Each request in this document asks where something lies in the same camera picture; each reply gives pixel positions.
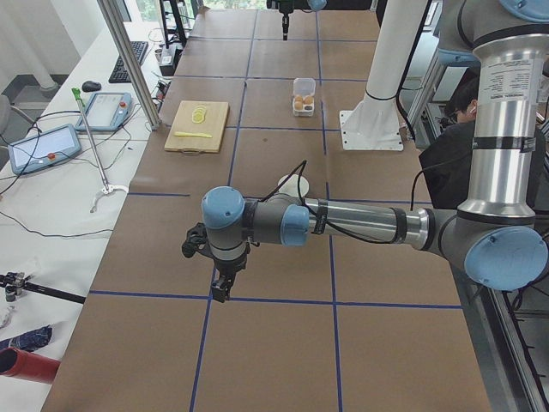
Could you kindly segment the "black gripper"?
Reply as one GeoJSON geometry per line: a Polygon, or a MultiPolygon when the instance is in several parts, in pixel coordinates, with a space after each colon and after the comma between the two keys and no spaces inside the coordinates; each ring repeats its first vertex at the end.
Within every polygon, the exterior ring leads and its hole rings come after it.
{"type": "Polygon", "coordinates": [[[289,31],[289,14],[293,12],[293,0],[278,0],[277,3],[277,9],[282,13],[282,39],[283,41],[287,41],[289,31]]]}
{"type": "Polygon", "coordinates": [[[249,244],[239,244],[232,249],[224,250],[210,246],[214,257],[214,266],[221,275],[212,283],[213,300],[224,303],[231,299],[231,289],[236,279],[236,273],[244,270],[247,256],[250,253],[249,244]]]}

